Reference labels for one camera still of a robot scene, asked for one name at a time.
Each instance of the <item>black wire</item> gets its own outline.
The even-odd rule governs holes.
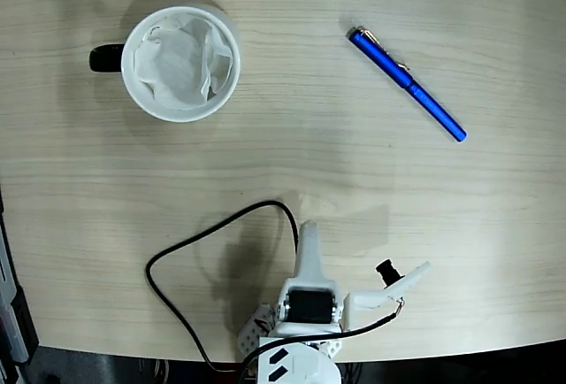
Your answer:
[[[202,238],[209,236],[210,234],[214,234],[219,229],[222,229],[223,227],[231,224],[232,222],[241,218],[242,216],[245,216],[246,214],[248,214],[252,211],[255,211],[257,209],[261,209],[262,207],[266,207],[266,206],[279,207],[287,215],[287,218],[289,219],[289,223],[291,225],[291,229],[293,231],[294,250],[296,252],[297,245],[299,243],[299,231],[297,230],[297,224],[294,221],[293,213],[282,202],[276,201],[276,200],[267,200],[267,201],[262,201],[260,203],[251,204],[250,206],[246,207],[245,209],[240,210],[240,211],[236,212],[235,214],[233,214],[232,216],[218,222],[213,227],[209,227],[208,229],[202,231],[200,234],[197,234],[195,236],[191,236],[190,238],[186,239],[185,241],[178,242],[177,244],[172,245],[171,247],[169,247],[165,250],[159,251],[155,256],[153,256],[149,260],[149,262],[145,266],[145,276],[148,280],[149,286],[155,291],[155,293],[161,299],[161,301],[163,303],[165,303],[165,305],[169,308],[169,310],[173,313],[173,315],[175,315],[177,317],[177,319],[180,321],[180,323],[183,324],[185,329],[187,329],[188,333],[191,335],[191,337],[193,337],[193,341],[195,342],[195,345],[198,348],[198,351],[201,353],[201,356],[203,357],[204,362],[206,362],[206,364],[215,372],[236,372],[236,371],[234,369],[229,369],[229,370],[218,369],[212,364],[212,362],[210,361],[210,358],[206,354],[206,350],[204,349],[203,344],[201,343],[200,339],[196,335],[195,330],[189,325],[188,321],[181,314],[179,309],[177,309],[177,307],[175,307],[175,305],[172,303],[172,301],[167,298],[167,296],[159,289],[159,287],[157,286],[157,284],[153,280],[153,277],[151,276],[151,267],[160,258],[165,257],[168,254],[173,253],[174,251],[182,249],[183,247],[187,247],[189,244],[192,244],[193,242],[197,242],[197,241],[201,240]]]
[[[348,338],[348,337],[355,337],[360,334],[369,333],[374,329],[379,328],[380,326],[385,325],[388,322],[391,322],[393,319],[397,318],[399,312],[401,311],[402,304],[399,304],[397,311],[391,313],[384,318],[381,318],[368,326],[364,326],[353,331],[344,331],[341,333],[329,333],[329,334],[316,334],[316,335],[298,335],[296,337],[287,337],[282,338],[281,340],[277,340],[275,342],[268,342],[261,347],[258,347],[251,353],[249,353],[244,360],[241,362],[240,368],[238,368],[238,378],[236,379],[236,384],[243,384],[244,380],[246,379],[246,371],[249,368],[249,365],[259,357],[263,353],[268,350],[275,349],[276,347],[285,346],[287,344],[292,344],[294,342],[316,342],[316,341],[328,341],[328,340],[337,340],[339,338]]]
[[[359,363],[357,364],[357,377],[353,380],[353,384],[358,384],[360,382],[360,379],[362,378],[362,368],[363,368],[363,364]]]

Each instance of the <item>white paper inside mug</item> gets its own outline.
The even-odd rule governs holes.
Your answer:
[[[190,110],[222,90],[232,63],[233,53],[216,25],[185,12],[149,29],[134,53],[134,75],[157,103]]]

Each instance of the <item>wood grain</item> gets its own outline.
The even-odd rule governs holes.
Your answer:
[[[231,100],[160,122],[88,53],[172,4],[241,30]],[[0,184],[43,345],[198,359],[143,277],[152,254],[266,198],[315,219],[343,292],[433,272],[339,360],[566,337],[566,0],[0,0]],[[344,35],[364,24],[469,133],[455,144]],[[265,209],[156,266],[215,360],[293,270]],[[386,311],[374,312],[364,320]]]

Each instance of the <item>pen cap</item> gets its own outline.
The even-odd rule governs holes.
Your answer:
[[[403,70],[379,45],[362,33],[361,30],[354,30],[348,39],[403,89],[406,89],[413,82],[410,74]]]

